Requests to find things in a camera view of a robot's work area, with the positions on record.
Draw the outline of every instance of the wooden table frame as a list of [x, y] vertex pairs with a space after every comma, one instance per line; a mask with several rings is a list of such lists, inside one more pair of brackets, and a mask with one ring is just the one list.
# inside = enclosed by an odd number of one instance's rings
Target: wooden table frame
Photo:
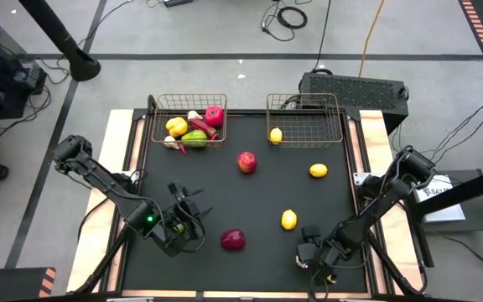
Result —
[[[106, 127], [104, 142], [101, 147], [98, 161], [110, 171], [135, 170], [143, 166], [144, 159], [139, 154], [146, 152], [145, 143], [150, 129], [146, 120], [141, 118], [145, 110], [113, 110]], [[356, 172], [368, 172], [384, 174], [388, 165], [392, 162], [392, 153], [387, 137], [387, 130], [380, 111], [361, 111], [361, 121], [348, 122], [349, 134], [352, 144], [352, 159], [355, 161]], [[87, 212], [101, 202], [105, 196], [98, 190], [92, 190], [89, 198]], [[107, 202], [96, 210], [87, 223], [83, 226], [80, 241], [75, 253], [74, 264], [70, 273], [67, 291], [80, 287], [91, 272], [96, 268], [101, 258], [105, 255], [112, 238], [117, 234], [112, 230], [113, 220], [118, 219], [115, 206]], [[118, 231], [122, 228], [122, 222], [118, 222]], [[413, 239], [409, 230], [408, 219], [405, 212], [398, 206], [394, 206], [382, 219], [381, 226], [385, 247], [393, 262], [400, 272], [408, 279], [411, 285], [420, 289], [422, 278], [418, 270], [418, 260], [413, 246]], [[123, 248], [118, 251], [108, 270], [107, 278], [96, 286], [95, 291], [100, 289], [115, 291], [117, 281], [122, 271], [121, 259]], [[396, 293], [400, 289], [395, 283], [390, 285], [388, 276], [382, 269], [382, 264], [372, 251], [372, 262], [377, 291], [385, 294], [393, 286]], [[148, 297], [180, 297], [191, 298], [197, 295], [196, 291], [172, 291], [172, 290], [124, 290], [123, 296], [148, 296]], [[325, 294], [317, 294], [319, 299]], [[277, 292], [204, 292], [205, 298], [282, 298], [282, 299], [307, 299], [306, 293], [277, 293]], [[370, 298], [371, 293], [330, 293], [331, 299], [363, 299]]]

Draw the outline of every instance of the black floor line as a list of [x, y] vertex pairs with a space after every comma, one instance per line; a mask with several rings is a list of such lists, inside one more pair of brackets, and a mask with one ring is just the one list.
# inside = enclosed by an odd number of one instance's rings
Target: black floor line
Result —
[[[316, 60], [317, 54], [91, 54], [97, 60]], [[57, 60], [60, 54], [28, 54], [25, 58]], [[322, 60], [360, 60], [361, 54], [322, 54]], [[367, 60], [483, 61], [483, 55], [366, 55]]]
[[[103, 14], [104, 7], [106, 6], [106, 0], [101, 0], [98, 3], [95, 16], [92, 20], [91, 28], [89, 29], [89, 35], [91, 31], [100, 22], [100, 18]], [[90, 49], [92, 45], [92, 40], [94, 39], [94, 34], [86, 41], [84, 49]], [[46, 183], [46, 178], [48, 177], [49, 169], [51, 168], [52, 151], [57, 146], [60, 141], [60, 136], [65, 127], [66, 118], [70, 112], [70, 106], [74, 100], [75, 92], [77, 91], [79, 83], [72, 80], [70, 82], [68, 91], [66, 92], [65, 100], [63, 101], [63, 106], [60, 109], [59, 117], [55, 123], [54, 131], [49, 139], [48, 148], [44, 154], [42, 164], [40, 166], [39, 174], [34, 182], [33, 191], [29, 197], [27, 206], [25, 207], [25, 212], [23, 213], [22, 221], [18, 227], [18, 232], [14, 238], [13, 245], [11, 247], [10, 253], [8, 254], [7, 262], [5, 263], [5, 268], [16, 268], [18, 260], [23, 250], [23, 245], [25, 244], [25, 239], [29, 233], [31, 223], [33, 222], [34, 213], [37, 210], [37, 205], [39, 204], [40, 196], [42, 195], [42, 190], [44, 189], [44, 184]]]

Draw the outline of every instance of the yellow bell pepper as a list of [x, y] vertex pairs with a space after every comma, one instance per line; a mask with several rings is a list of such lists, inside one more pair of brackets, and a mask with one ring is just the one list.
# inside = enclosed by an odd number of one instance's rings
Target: yellow bell pepper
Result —
[[173, 138], [177, 138], [188, 132], [188, 123], [182, 117], [169, 119], [167, 124], [165, 124], [165, 127], [169, 130], [169, 135]]

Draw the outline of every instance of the garlic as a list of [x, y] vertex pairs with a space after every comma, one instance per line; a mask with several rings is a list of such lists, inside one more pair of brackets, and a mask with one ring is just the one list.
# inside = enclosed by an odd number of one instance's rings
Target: garlic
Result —
[[179, 145], [176, 143], [176, 139], [172, 136], [168, 136], [164, 139], [164, 146], [167, 148], [180, 149]]
[[202, 119], [202, 116], [197, 113], [197, 111], [191, 110], [190, 112], [188, 112], [188, 119], [190, 120], [192, 118]]

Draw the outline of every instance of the orange and black striped tape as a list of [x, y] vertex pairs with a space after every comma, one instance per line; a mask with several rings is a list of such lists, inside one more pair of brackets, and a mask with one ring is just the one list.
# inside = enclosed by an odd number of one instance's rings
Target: orange and black striped tape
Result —
[[50, 297], [51, 290], [54, 287], [55, 281], [55, 268], [46, 269], [46, 274], [42, 279], [42, 286], [39, 291], [39, 298]]
[[463, 4], [463, 7], [467, 12], [467, 17], [469, 18], [470, 22], [473, 24], [476, 34], [478, 35], [478, 38], [480, 38], [480, 42], [483, 46], [483, 25], [482, 25], [482, 22], [480, 21], [480, 18], [478, 18], [478, 14], [475, 11], [475, 7], [473, 6], [473, 3], [470, 0], [461, 0], [461, 3]]

